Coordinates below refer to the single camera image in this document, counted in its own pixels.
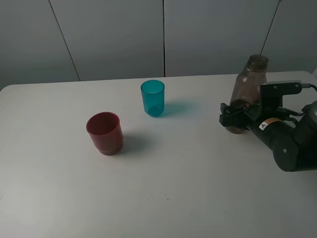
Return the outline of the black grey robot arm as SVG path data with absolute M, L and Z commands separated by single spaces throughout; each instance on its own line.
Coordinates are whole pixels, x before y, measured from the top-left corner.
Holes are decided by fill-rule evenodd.
M 220 105 L 219 122 L 224 127 L 248 130 L 273 153 L 278 167 L 286 172 L 317 168 L 317 105 L 306 105 L 301 113 L 262 103 L 238 107 Z

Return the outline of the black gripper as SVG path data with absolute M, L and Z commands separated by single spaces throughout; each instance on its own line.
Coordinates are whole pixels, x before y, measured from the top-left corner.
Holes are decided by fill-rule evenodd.
M 220 111 L 219 122 L 224 127 L 242 127 L 244 130 L 262 131 L 262 104 L 258 101 L 245 102 L 241 107 L 221 103 Z

